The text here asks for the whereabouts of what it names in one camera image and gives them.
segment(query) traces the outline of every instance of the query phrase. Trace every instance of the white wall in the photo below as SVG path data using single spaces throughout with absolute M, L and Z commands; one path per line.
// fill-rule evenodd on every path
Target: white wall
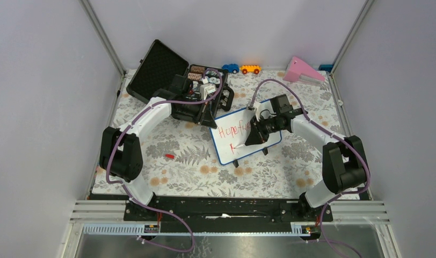
M 376 1 L 336 80 L 403 257 L 436 257 L 436 1 Z
M 333 63 L 365 0 L 91 0 L 126 68 L 155 39 L 190 63 Z
M 0 1 L 0 257 L 56 255 L 118 83 L 79 1 Z

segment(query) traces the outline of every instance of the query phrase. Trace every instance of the small whiteboard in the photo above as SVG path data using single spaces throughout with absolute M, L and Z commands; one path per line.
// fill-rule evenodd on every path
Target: small whiteboard
M 268 100 L 262 102 L 259 108 L 261 110 L 267 109 L 270 113 L 273 113 L 272 105 Z M 265 147 L 270 147 L 281 142 L 280 131 L 279 133 L 271 133 L 268 141 L 264 144 L 234 148 L 237 145 L 245 143 L 250 134 L 250 121 L 254 115 L 255 113 L 253 111 L 240 109 L 218 117 L 215 120 L 218 127 L 216 129 L 210 128 L 210 133 L 212 134 L 213 144 L 215 145 L 220 164 L 226 165 L 232 163 L 234 160 L 241 159 Z M 261 115 L 268 117 L 269 113 L 264 111 Z

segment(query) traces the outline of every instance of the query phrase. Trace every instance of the floral tablecloth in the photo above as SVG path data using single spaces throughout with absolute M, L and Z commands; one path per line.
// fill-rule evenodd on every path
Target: floral tablecloth
M 127 74 L 112 126 L 118 127 L 137 114 L 145 104 L 126 91 L 135 70 Z M 230 74 L 228 83 L 235 92 L 231 111 L 246 107 L 257 84 L 267 78 L 282 80 L 282 71 L 263 70 L 255 74 Z M 343 133 L 336 106 L 326 82 L 321 85 L 289 83 L 301 98 L 310 116 L 324 127 Z M 283 87 L 267 82 L 258 92 L 262 101 L 289 94 Z M 291 104 L 298 107 L 293 96 Z M 217 117 L 226 114 L 220 110 Z M 208 127 L 168 118 L 141 139 L 143 177 L 156 195 L 298 198 L 321 180 L 321 154 L 295 134 L 282 132 L 281 143 L 239 160 L 240 166 L 220 165 Z M 168 159 L 165 154 L 172 154 Z M 119 184 L 109 185 L 105 170 L 97 167 L 93 194 L 125 194 Z M 358 195 L 345 198 L 358 199 Z

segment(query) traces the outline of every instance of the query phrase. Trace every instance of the pink block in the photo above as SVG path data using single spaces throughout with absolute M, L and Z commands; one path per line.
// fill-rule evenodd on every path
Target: pink block
M 288 82 L 296 82 L 299 79 L 313 82 L 323 82 L 325 80 L 324 76 L 318 73 L 318 71 L 295 56 L 289 63 L 283 80 Z

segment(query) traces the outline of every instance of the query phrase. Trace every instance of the cable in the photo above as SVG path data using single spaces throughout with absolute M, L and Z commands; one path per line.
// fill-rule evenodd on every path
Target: cable
M 262 110 L 259 114 L 262 116 L 262 112 L 264 112 L 264 111 L 267 111 L 269 114 L 274 114 L 274 113 L 270 113 L 270 110 L 268 110 L 268 109 Z
M 331 243 L 335 244 L 335 245 L 342 245 L 344 247 L 347 247 L 347 248 L 353 250 L 360 258 L 363 257 L 362 254 L 359 253 L 359 251 L 357 251 L 357 249 L 355 249 L 354 247 L 352 247 L 351 245 L 349 245 L 349 244 L 347 244 L 345 242 L 341 242 L 341 241 L 337 241 L 337 240 L 329 240 L 329 241 Z M 324 243 L 324 242 L 327 242 L 327 241 L 324 240 L 324 239 L 316 239 L 316 240 L 309 240 L 309 241 L 297 241 L 297 242 L 294 242 L 294 243 L 306 243 L 306 244 L 309 244 L 309 243 Z
M 316 126 L 319 130 L 321 130 L 322 132 L 324 132 L 325 134 L 327 134 L 330 137 L 333 137 L 334 139 L 340 141 L 341 143 L 343 143 L 356 157 L 357 159 L 360 161 L 360 163 L 362 164 L 362 166 L 364 167 L 364 171 L 365 171 L 365 175 L 366 175 L 366 179 L 367 182 L 365 183 L 364 188 L 362 188 L 361 190 L 358 191 L 346 191 L 346 192 L 342 192 L 339 195 L 336 195 L 335 197 L 333 197 L 332 199 L 330 199 L 327 203 L 324 204 L 322 211 L 321 211 L 321 215 L 319 217 L 319 226 L 321 227 L 321 231 L 323 232 L 323 236 L 324 236 L 324 240 L 329 244 L 329 246 L 340 256 L 348 258 L 348 256 L 344 255 L 343 253 L 341 253 L 340 251 L 338 251 L 331 243 L 332 240 L 329 240 L 323 231 L 323 227 L 322 227 L 322 221 L 323 221 L 323 216 L 324 216 L 324 212 L 325 209 L 327 208 L 327 205 L 331 202 L 333 202 L 334 200 L 338 199 L 341 195 L 350 195 L 350 194 L 361 194 L 363 192 L 365 192 L 366 190 L 368 190 L 368 187 L 370 186 L 370 170 L 368 169 L 368 165 L 367 163 L 364 161 L 364 159 L 362 158 L 362 156 L 360 156 L 360 154 L 350 145 L 348 144 L 344 139 L 336 136 L 334 133 L 330 132 L 329 130 L 323 128 L 322 126 L 320 126 L 318 123 L 316 123 L 315 121 L 313 121 L 307 114 L 305 107 L 303 106 L 302 102 L 300 101 L 300 98 L 297 96 L 297 94 L 291 90 L 288 86 L 286 86 L 284 83 L 275 80 L 275 79 L 265 79 L 263 81 L 261 81 L 258 86 L 256 87 L 255 93 L 253 94 L 253 98 L 251 99 L 250 105 L 249 107 L 252 107 L 255 100 L 256 100 L 256 96 L 257 96 L 257 92 L 259 90 L 259 88 L 262 86 L 262 84 L 266 83 L 266 82 L 276 82 L 280 85 L 282 85 L 283 87 L 285 87 L 298 101 L 300 108 L 302 109 L 303 112 L 303 116 L 305 116 L 305 119 L 310 122 L 311 124 L 313 124 L 314 126 Z
M 208 102 L 208 101 L 213 100 L 214 98 L 216 98 L 216 97 L 221 93 L 221 88 L 222 88 L 222 86 L 223 86 L 223 83 L 222 83 L 223 80 L 222 80 L 221 74 L 218 72 L 218 70 L 213 69 L 213 68 L 207 68 L 207 69 L 204 71 L 204 73 L 203 73 L 203 75 L 202 75 L 202 78 L 204 78 L 204 77 L 205 77 L 205 73 L 208 72 L 208 71 L 210 71 L 210 70 L 211 70 L 211 71 L 214 71 L 214 72 L 216 72 L 216 73 L 218 74 L 218 77 L 220 78 L 220 85 L 218 86 L 218 88 L 217 88 L 217 90 L 215 91 L 215 93 L 214 93 L 212 96 L 210 96 L 208 99 L 204 99 L 203 101 L 195 101 L 195 102 L 189 102 L 189 101 L 160 101 L 160 102 L 156 102 L 156 103 L 154 103 L 151 107 L 153 108 L 153 107 L 156 107 L 156 106 L 158 106 L 158 105 L 166 104 L 166 103 L 171 103 L 171 104 L 185 104 L 185 105 L 199 105 L 199 104 L 203 104 L 203 103 L 205 103 L 205 102 Z M 121 143 L 121 141 L 122 141 L 122 139 L 123 139 L 123 136 L 124 136 L 124 135 L 129 131 L 129 129 L 130 129 L 133 125 L 135 125 L 135 124 L 137 123 L 137 121 L 138 121 L 138 120 L 139 120 L 139 119 L 140 119 L 140 118 L 141 118 L 145 113 L 147 113 L 149 110 L 152 110 L 152 109 L 144 109 L 144 110 L 142 110 L 142 112 L 139 113 L 139 114 L 138 114 L 138 115 L 133 119 L 133 121 L 131 122 L 131 124 L 128 125 L 128 126 L 123 130 L 123 132 L 120 134 L 120 136 L 118 137 L 118 139 L 117 139 L 117 141 L 116 141 L 116 143 L 115 143 L 115 145 L 114 145 L 114 148 L 112 149 L 112 153 L 111 153 L 111 156 L 109 157 L 109 162 L 107 163 L 107 167 L 106 167 L 106 181 L 108 182 L 108 184 L 116 184 L 116 183 L 123 184 L 123 181 L 121 181 L 121 180 L 111 181 L 111 179 L 110 179 L 110 177 L 109 177 L 109 175 L 110 175 L 110 171 L 111 171 L 110 168 L 112 168 L 112 161 L 113 161 L 113 159 L 114 159 L 114 157 L 115 157 L 115 153 L 117 152 L 118 146 L 120 145 L 120 143 Z M 186 229 L 189 231 L 189 233 L 190 233 L 190 235 L 191 235 L 191 247 L 190 247 L 189 249 L 186 249 L 186 250 L 175 249 L 175 248 L 172 248 L 172 247 L 169 247 L 169 246 L 165 246 L 165 245 L 161 245 L 161 244 L 159 244 L 159 243 L 155 243 L 155 242 L 151 242 L 151 241 L 144 241 L 144 242 L 147 242 L 147 243 L 149 243 L 149 244 L 151 244 L 151 245 L 155 245 L 155 246 L 163 247 L 163 248 L 165 248 L 165 249 L 172 250 L 172 251 L 175 251 L 175 252 L 180 252 L 180 253 L 187 253 L 187 252 L 190 252 L 191 250 L 194 249 L 194 246 L 195 246 L 195 239 L 194 239 L 193 231 L 192 231 L 191 228 L 188 226 L 188 224 L 187 224 L 186 222 L 184 222 L 184 221 L 181 219 L 181 217 L 175 215 L 174 213 L 170 213 L 169 211 L 164 211 L 164 210 L 160 210 L 160 209 L 156 209 L 156 208 L 152 208 L 152 207 L 146 206 L 146 205 L 142 204 L 141 202 L 139 202 L 136 198 L 134 198 L 134 196 L 133 196 L 132 193 L 129 191 L 129 189 L 126 187 L 126 185 L 123 185 L 123 189 L 125 190 L 126 194 L 130 197 L 130 199 L 132 199 L 131 201 L 134 202 L 135 204 L 140 205 L 141 207 L 143 207 L 143 208 L 145 208 L 145 209 L 152 210 L 152 211 L 156 211 L 156 212 L 165 213 L 165 214 L 168 214 L 168 215 L 173 216 L 174 218 L 178 219 L 178 220 L 179 220 L 183 225 L 185 225 Z
M 196 245 L 196 240 L 194 239 L 193 231 L 192 231 L 191 228 L 188 226 L 188 224 L 182 220 L 181 217 L 177 216 L 177 215 L 174 214 L 174 213 L 170 213 L 169 211 L 160 210 L 160 209 L 157 209 L 157 208 L 153 208 L 153 207 L 149 207 L 149 206 L 147 206 L 147 205 L 144 205 L 144 204 L 142 204 L 141 202 L 139 202 L 136 198 L 134 198 L 134 196 L 131 194 L 131 192 L 130 192 L 129 189 L 126 187 L 126 185 L 123 185 L 123 189 L 124 189 L 124 191 L 126 192 L 126 194 L 128 195 L 129 199 L 130 199 L 133 203 L 135 203 L 135 204 L 137 204 L 137 205 L 139 205 L 139 206 L 141 206 L 141 207 L 143 207 L 143 208 L 145 208 L 145 209 L 147 209 L 147 210 L 152 210 L 152 211 L 156 211 L 156 212 L 161 212 L 161 213 L 164 213 L 164 214 L 167 214 L 167 215 L 173 216 L 174 218 L 176 218 L 178 221 L 180 221 L 180 222 L 181 222 L 181 223 L 186 227 L 186 229 L 188 230 L 188 232 L 189 232 L 190 235 L 191 235 L 191 247 L 188 248 L 188 249 L 176 249 L 176 248 L 172 248 L 172 247 L 165 246 L 165 245 L 162 245 L 162 244 L 160 244 L 160 243 L 155 243 L 155 242 L 148 241 L 148 240 L 147 240 L 147 241 L 144 241 L 144 243 L 149 243 L 149 244 L 154 245 L 154 246 L 163 247 L 163 248 L 165 248 L 165 249 L 168 249 L 168 250 L 171 250 L 171 251 L 175 251 L 175 252 L 179 252 L 179 253 L 188 253 L 188 252 L 191 252 L 191 251 L 194 249 L 194 246 Z

